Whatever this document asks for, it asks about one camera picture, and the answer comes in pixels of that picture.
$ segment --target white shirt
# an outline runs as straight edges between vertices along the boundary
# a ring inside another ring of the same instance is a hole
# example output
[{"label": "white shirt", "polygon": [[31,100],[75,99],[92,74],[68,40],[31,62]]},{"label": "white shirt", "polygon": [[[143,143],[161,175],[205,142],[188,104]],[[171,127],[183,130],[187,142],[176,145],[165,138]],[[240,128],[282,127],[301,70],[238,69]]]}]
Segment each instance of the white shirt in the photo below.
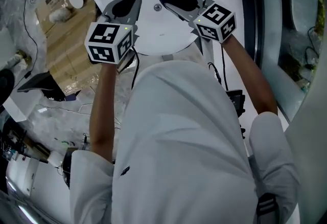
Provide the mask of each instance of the white shirt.
[{"label": "white shirt", "polygon": [[[273,143],[260,155],[273,161],[282,155],[278,169],[294,166],[276,115],[259,115],[252,133],[254,155]],[[266,134],[271,141],[260,141]],[[267,175],[267,161],[256,159]],[[89,151],[73,153],[74,223],[253,223],[257,202],[235,108],[212,74],[193,62],[163,62],[138,76],[115,166]]]}]

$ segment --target floor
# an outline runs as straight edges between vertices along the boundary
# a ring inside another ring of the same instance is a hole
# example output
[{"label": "floor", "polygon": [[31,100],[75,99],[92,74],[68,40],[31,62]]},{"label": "floor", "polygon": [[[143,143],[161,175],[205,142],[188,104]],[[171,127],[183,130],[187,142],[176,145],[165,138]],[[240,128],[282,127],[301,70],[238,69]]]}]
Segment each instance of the floor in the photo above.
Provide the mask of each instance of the floor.
[{"label": "floor", "polygon": [[[226,0],[227,6],[235,10],[238,16],[238,28],[235,32],[236,38],[244,44],[243,8],[241,0]],[[30,0],[26,2],[26,24],[31,36],[38,44],[38,58],[35,65],[34,74],[45,71],[46,40],[35,15],[36,5],[31,5]],[[7,27],[18,49],[28,52],[32,58],[35,58],[35,45],[28,38],[23,24],[22,13],[24,9],[24,0],[0,0],[0,28]],[[174,54],[173,58],[188,58],[192,61],[201,62],[201,57],[197,50],[184,50],[180,54]],[[240,117],[242,127],[246,129],[245,136],[248,136],[256,111],[245,91],[241,78],[232,64],[231,60],[225,54],[227,80],[230,89],[243,89],[246,95],[245,109],[246,113]],[[153,63],[168,60],[167,57],[141,57],[141,63],[145,68]],[[220,48],[215,44],[214,60],[219,72],[222,74]],[[123,72],[117,78],[115,90],[115,116],[116,125],[119,128],[124,114],[124,109],[128,103],[131,93],[130,85],[135,68]],[[27,129],[28,134],[37,142],[43,143],[50,150],[56,150],[64,154],[68,146],[80,147],[84,135],[88,135],[89,114],[91,104],[95,95],[96,88],[86,88],[77,96],[73,102],[54,102],[43,97],[39,104],[34,108],[29,119],[21,123]]]}]

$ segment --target black cable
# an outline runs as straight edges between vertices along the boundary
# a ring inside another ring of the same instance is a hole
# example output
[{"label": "black cable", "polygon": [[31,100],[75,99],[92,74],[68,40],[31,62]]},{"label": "black cable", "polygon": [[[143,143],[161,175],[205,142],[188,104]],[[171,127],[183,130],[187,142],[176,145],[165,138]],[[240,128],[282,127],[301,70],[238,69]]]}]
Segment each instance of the black cable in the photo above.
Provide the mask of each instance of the black cable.
[{"label": "black cable", "polygon": [[39,51],[36,41],[31,37],[29,31],[27,30],[26,23],[25,23],[25,11],[26,11],[26,0],[24,0],[24,11],[23,11],[23,14],[22,14],[22,19],[23,19],[24,28],[25,28],[25,30],[26,30],[27,35],[30,37],[30,39],[34,42],[34,44],[35,44],[35,46],[36,46],[36,56],[35,56],[35,61],[34,61],[34,64],[33,64],[33,66],[32,66],[32,69],[31,69],[30,71],[28,71],[28,72],[27,72],[27,73],[26,73],[26,74],[21,78],[21,80],[16,84],[16,86],[15,86],[14,88],[16,88],[24,78],[28,78],[28,77],[31,75],[31,73],[32,73],[32,71],[33,71],[33,69],[34,69],[35,63],[36,63],[36,61],[37,61],[37,55],[38,55],[38,51]]},{"label": "black cable", "polygon": [[312,51],[316,54],[316,56],[319,57],[319,54],[318,54],[318,52],[316,51],[315,46],[313,45],[312,39],[311,39],[310,34],[309,34],[310,31],[311,31],[313,28],[315,28],[315,26],[309,28],[309,29],[308,29],[308,32],[307,32],[307,35],[308,35],[309,41],[310,41],[310,43],[311,43],[311,46],[306,47],[306,50],[305,50],[305,60],[306,60],[306,63],[307,63],[307,64],[309,64],[309,63],[308,63],[308,55],[307,55],[307,50],[308,50],[308,49],[312,50]]},{"label": "black cable", "polygon": [[133,78],[133,81],[132,81],[132,89],[133,89],[134,88],[134,83],[135,83],[135,78],[136,78],[136,75],[137,75],[137,72],[138,72],[138,67],[139,67],[139,58],[138,58],[138,54],[137,54],[135,48],[132,47],[132,49],[134,50],[136,58],[137,58],[137,66],[136,66],[136,70],[135,70],[135,73],[134,73],[134,78]]},{"label": "black cable", "polygon": [[209,62],[208,65],[209,65],[209,70],[210,70],[210,66],[213,66],[214,67],[214,70],[215,70],[215,73],[216,73],[216,77],[218,79],[219,84],[221,85],[221,77],[219,76],[219,73],[218,73],[218,70],[216,69],[215,64],[213,64],[212,62]]},{"label": "black cable", "polygon": [[226,80],[225,57],[224,57],[224,50],[223,50],[223,46],[222,45],[221,45],[221,57],[223,59],[223,70],[224,70],[225,87],[226,87],[226,90],[228,91],[227,80]]}]

